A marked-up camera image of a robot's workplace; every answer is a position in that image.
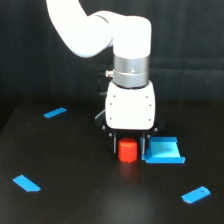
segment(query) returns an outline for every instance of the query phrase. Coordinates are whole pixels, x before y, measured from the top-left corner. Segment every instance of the red block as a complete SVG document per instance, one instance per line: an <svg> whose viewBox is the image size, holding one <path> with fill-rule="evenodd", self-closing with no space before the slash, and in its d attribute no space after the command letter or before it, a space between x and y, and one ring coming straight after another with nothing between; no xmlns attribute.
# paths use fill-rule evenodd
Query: red block
<svg viewBox="0 0 224 224"><path fill-rule="evenodd" d="M138 157L138 144L132 138L123 138L119 141L118 157L122 162L131 163Z"/></svg>

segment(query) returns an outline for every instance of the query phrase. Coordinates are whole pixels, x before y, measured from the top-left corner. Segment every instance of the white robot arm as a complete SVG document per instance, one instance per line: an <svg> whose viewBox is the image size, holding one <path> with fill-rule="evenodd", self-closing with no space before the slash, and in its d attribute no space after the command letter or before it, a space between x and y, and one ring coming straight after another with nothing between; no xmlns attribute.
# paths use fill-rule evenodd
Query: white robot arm
<svg viewBox="0 0 224 224"><path fill-rule="evenodd" d="M114 70L105 113L112 129L149 130L155 96L149 81L151 23L139 16L99 11L87 16L78 0L46 0L51 21L76 55L88 58L113 46Z"/></svg>

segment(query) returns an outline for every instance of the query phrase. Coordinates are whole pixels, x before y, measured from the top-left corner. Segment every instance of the blue object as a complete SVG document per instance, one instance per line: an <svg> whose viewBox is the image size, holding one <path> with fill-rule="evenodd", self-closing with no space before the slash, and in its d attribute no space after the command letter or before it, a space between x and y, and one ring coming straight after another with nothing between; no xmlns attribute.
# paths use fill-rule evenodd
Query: blue object
<svg viewBox="0 0 224 224"><path fill-rule="evenodd" d="M145 161L147 163L184 163L185 157L149 157Z"/></svg>
<svg viewBox="0 0 224 224"><path fill-rule="evenodd" d="M151 137L150 142L177 142L176 137Z"/></svg>
<svg viewBox="0 0 224 224"><path fill-rule="evenodd" d="M151 142L150 149L153 157L180 157L176 142Z"/></svg>
<svg viewBox="0 0 224 224"><path fill-rule="evenodd" d="M150 148L146 149L146 155L142 154L142 160L147 163L184 163L185 157L180 157L176 142L176 137L152 137Z"/></svg>
<svg viewBox="0 0 224 224"><path fill-rule="evenodd" d="M15 179L13 179L13 181L27 192L40 190L40 188L36 184L34 184L23 175L16 177Z"/></svg>
<svg viewBox="0 0 224 224"><path fill-rule="evenodd" d="M56 116L58 114L61 114L61 113L65 112L65 111L66 111L66 109L61 107L61 108L53 110L53 111L51 111L49 113L44 114L44 117L46 117L46 118L54 117L54 116Z"/></svg>
<svg viewBox="0 0 224 224"><path fill-rule="evenodd" d="M187 203L193 203L201 198L204 198L207 195L210 195L210 191L205 187L199 187L198 189L191 191L183 196L183 200Z"/></svg>

